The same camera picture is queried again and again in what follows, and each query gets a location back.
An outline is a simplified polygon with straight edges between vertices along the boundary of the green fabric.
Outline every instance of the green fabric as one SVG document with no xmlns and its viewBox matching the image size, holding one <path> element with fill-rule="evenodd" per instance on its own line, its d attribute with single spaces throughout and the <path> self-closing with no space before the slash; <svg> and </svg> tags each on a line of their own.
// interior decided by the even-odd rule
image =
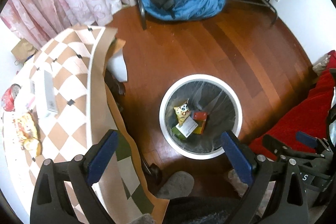
<svg viewBox="0 0 336 224">
<path fill-rule="evenodd" d="M 125 137 L 118 131 L 118 147 L 115 151 L 117 161 L 128 158 L 132 155 L 131 147 Z"/>
<path fill-rule="evenodd" d="M 124 190 L 125 190 L 125 193 L 126 193 L 126 198 L 128 200 L 131 197 L 131 194 L 129 193 L 129 190 L 128 190 L 127 186 L 125 185 L 124 181 L 123 181 L 123 186 L 124 186 Z"/>
<path fill-rule="evenodd" d="M 132 194 L 132 199 L 139 208 L 140 212 L 142 212 L 143 214 L 152 213 L 154 205 L 147 198 L 141 185 L 139 185 L 138 188 Z"/>
</svg>

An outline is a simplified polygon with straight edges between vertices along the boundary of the blue gripper pad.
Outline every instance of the blue gripper pad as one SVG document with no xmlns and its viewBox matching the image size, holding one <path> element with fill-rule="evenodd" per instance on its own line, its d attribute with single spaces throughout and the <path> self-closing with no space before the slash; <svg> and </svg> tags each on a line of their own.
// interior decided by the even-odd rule
<svg viewBox="0 0 336 224">
<path fill-rule="evenodd" d="M 88 185 L 92 186 L 92 184 L 97 183 L 100 180 L 105 168 L 116 151 L 117 146 L 118 133 L 113 131 L 88 166 L 86 178 Z"/>
<path fill-rule="evenodd" d="M 302 131 L 298 131 L 295 134 L 295 139 L 300 142 L 303 143 L 304 145 L 310 147 L 310 148 L 316 148 L 317 147 L 317 140 L 316 138 L 302 132 Z"/>
<path fill-rule="evenodd" d="M 248 186 L 251 186 L 254 181 L 252 162 L 254 161 L 255 154 L 248 146 L 241 144 L 232 132 L 223 132 L 221 141 L 222 147 L 233 168 L 236 170 L 239 179 Z"/>
</svg>

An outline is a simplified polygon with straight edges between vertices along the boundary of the metal screw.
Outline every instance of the metal screw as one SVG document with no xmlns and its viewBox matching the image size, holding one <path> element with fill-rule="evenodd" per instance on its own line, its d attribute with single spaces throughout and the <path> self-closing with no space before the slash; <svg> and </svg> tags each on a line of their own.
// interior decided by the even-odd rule
<svg viewBox="0 0 336 224">
<path fill-rule="evenodd" d="M 258 155 L 257 156 L 257 160 L 259 160 L 259 161 L 265 161 L 266 157 L 264 155 Z"/>
<path fill-rule="evenodd" d="M 75 161 L 81 161 L 83 159 L 83 155 L 76 155 Z"/>
<path fill-rule="evenodd" d="M 51 163 L 51 159 L 46 159 L 46 160 L 43 162 L 44 165 L 49 165 L 50 163 Z"/>
<path fill-rule="evenodd" d="M 294 159 L 289 159 L 289 163 L 290 163 L 291 165 L 296 165 L 296 160 L 294 160 Z"/>
</svg>

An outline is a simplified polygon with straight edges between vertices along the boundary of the brown and white checkered blanket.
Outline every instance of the brown and white checkered blanket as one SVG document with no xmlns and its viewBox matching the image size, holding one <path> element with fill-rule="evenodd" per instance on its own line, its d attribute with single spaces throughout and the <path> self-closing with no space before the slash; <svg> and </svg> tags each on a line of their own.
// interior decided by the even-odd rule
<svg viewBox="0 0 336 224">
<path fill-rule="evenodd" d="M 42 155 L 36 159 L 20 149 L 11 124 L 12 113 L 5 113 L 3 144 L 7 165 L 28 214 L 45 159 L 70 161 L 75 155 L 85 154 L 109 129 L 114 129 L 119 134 L 119 145 L 102 178 L 93 185 L 95 193 L 117 224 L 128 223 L 144 213 L 150 213 L 157 223 L 162 222 L 168 201 L 149 193 L 137 147 L 104 83 L 106 61 L 113 52 L 116 32 L 97 26 L 68 28 L 28 60 L 13 80 L 19 85 L 28 78 L 34 80 L 43 64 L 50 64 L 58 107 L 55 117 L 38 120 Z M 78 219 L 87 223 L 71 183 L 65 184 Z"/>
</svg>

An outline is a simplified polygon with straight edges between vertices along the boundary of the trash can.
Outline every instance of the trash can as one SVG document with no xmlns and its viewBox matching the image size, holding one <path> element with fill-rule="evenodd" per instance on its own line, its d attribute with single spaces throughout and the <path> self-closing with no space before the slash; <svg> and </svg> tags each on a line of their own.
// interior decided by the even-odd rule
<svg viewBox="0 0 336 224">
<path fill-rule="evenodd" d="M 172 132 L 178 124 L 174 107 L 185 100 L 191 111 L 207 112 L 208 118 L 203 134 L 192 133 L 186 140 L 180 140 Z M 166 92 L 159 119 L 162 133 L 175 151 L 188 158 L 205 160 L 224 153 L 222 132 L 231 130 L 238 137 L 243 113 L 236 93 L 228 84 L 210 75 L 189 75 Z"/>
</svg>

